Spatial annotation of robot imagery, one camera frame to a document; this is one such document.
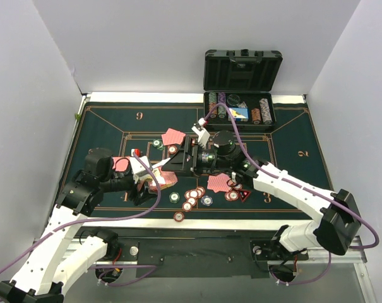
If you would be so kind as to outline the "red playing card deck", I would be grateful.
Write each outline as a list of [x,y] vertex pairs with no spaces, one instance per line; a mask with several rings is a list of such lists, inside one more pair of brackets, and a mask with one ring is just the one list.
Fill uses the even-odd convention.
[[[160,189],[167,189],[168,187],[174,186],[177,182],[177,176],[174,172],[168,172],[161,170],[160,167],[153,169],[153,174],[160,185]],[[155,180],[152,177],[146,179],[148,188],[150,191],[157,191],[157,185]]]

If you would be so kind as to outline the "blue poker chip stack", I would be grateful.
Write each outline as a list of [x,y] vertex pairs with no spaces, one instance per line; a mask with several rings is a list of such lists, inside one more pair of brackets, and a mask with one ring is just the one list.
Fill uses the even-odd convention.
[[213,204],[213,198],[210,196],[202,196],[200,201],[204,206],[211,206]]

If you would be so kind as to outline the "green chips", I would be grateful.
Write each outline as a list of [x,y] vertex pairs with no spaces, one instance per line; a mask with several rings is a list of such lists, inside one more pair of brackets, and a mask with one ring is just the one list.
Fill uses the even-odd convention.
[[165,148],[162,140],[157,139],[152,141],[152,146],[157,150],[163,150]]

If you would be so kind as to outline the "red poker chip stack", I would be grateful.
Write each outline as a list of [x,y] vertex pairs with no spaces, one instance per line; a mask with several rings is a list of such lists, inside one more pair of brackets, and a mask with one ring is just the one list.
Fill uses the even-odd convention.
[[182,204],[182,210],[189,212],[196,208],[198,200],[204,195],[205,190],[203,187],[199,186],[195,189],[191,189],[185,192],[185,202]]

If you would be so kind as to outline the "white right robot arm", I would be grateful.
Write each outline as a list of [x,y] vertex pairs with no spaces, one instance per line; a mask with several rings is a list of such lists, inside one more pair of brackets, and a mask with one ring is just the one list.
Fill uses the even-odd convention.
[[270,249],[278,258],[312,247],[343,256],[361,227],[350,192],[318,188],[270,162],[247,156],[229,131],[219,131],[205,143],[192,144],[191,138],[186,138],[162,169],[184,177],[224,173],[234,184],[267,193],[308,215],[309,223],[283,225],[274,235]]

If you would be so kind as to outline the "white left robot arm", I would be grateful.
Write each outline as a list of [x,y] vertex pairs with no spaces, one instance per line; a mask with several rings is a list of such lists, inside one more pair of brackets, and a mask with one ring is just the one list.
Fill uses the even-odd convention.
[[149,177],[157,180],[149,159],[139,151],[120,161],[127,163],[124,172],[115,170],[117,161],[108,149],[95,148],[85,157],[84,167],[63,187],[44,233],[22,253],[27,257],[23,266],[0,282],[0,302],[63,302],[92,264],[117,256],[117,235],[104,229],[89,235],[69,257],[64,254],[81,226],[97,221],[91,214],[105,193],[127,191],[133,200],[142,199],[145,193],[138,183]]

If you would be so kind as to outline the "moved red chip group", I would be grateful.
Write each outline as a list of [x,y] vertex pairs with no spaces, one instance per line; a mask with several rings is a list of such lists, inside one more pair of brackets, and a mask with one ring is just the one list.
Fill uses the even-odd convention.
[[226,192],[224,196],[227,201],[236,201],[240,198],[239,190],[231,189],[230,191]]

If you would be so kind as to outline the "green poker chip stack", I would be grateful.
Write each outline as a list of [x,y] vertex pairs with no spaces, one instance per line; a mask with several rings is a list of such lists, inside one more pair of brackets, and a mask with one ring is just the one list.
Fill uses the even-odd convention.
[[179,201],[180,201],[180,194],[179,193],[177,193],[177,192],[172,192],[172,193],[170,193],[170,195],[169,195],[169,201],[171,202],[171,203],[173,203],[173,204],[176,204],[176,203],[178,203]]

